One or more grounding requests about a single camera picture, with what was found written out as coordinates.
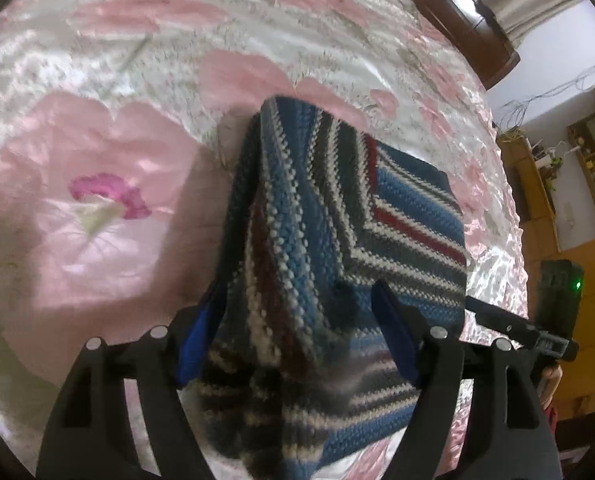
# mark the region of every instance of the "striped knitted fabric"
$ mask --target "striped knitted fabric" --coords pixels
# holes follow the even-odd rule
[[[255,479],[306,480],[404,428],[417,392],[371,312],[382,278],[459,334],[466,256],[444,173],[325,111],[268,100],[242,147],[198,381],[207,436]]]

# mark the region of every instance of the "silver screw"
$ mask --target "silver screw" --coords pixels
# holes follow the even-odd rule
[[[513,348],[513,346],[511,346],[511,343],[509,342],[509,340],[504,339],[504,338],[496,339],[495,346],[497,346],[497,348],[499,348],[503,352],[508,352],[511,350],[511,348]]]
[[[449,332],[447,332],[447,329],[443,326],[432,326],[430,332],[436,339],[446,339],[449,335]]]
[[[168,334],[169,329],[167,329],[167,327],[165,327],[164,325],[158,325],[155,326],[151,329],[151,332],[149,332],[149,334],[151,335],[151,337],[153,339],[162,339],[163,337],[166,336],[166,334]]]
[[[102,346],[102,340],[99,337],[92,337],[86,342],[87,350],[97,350],[100,346]]]

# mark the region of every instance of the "floral bedsheet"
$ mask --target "floral bedsheet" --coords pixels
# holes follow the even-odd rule
[[[30,470],[82,344],[135,339],[206,288],[239,143],[273,94],[445,171],[468,293],[526,314],[484,88],[411,0],[14,0],[0,15],[0,433]],[[463,338],[493,334],[468,318]],[[469,398],[467,383],[447,464]],[[376,478],[401,433],[319,476]],[[218,478],[245,478],[207,456]]]

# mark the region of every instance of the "wooden headboard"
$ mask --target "wooden headboard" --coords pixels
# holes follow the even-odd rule
[[[466,57],[486,89],[519,63],[519,54],[482,0],[413,0],[420,12]]]

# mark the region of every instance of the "striped sweater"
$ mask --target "striped sweater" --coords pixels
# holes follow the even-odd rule
[[[209,440],[255,479],[306,480],[407,425],[417,392],[370,287],[459,334],[461,212],[442,172],[276,97],[242,147],[218,278],[226,314],[198,381]]]

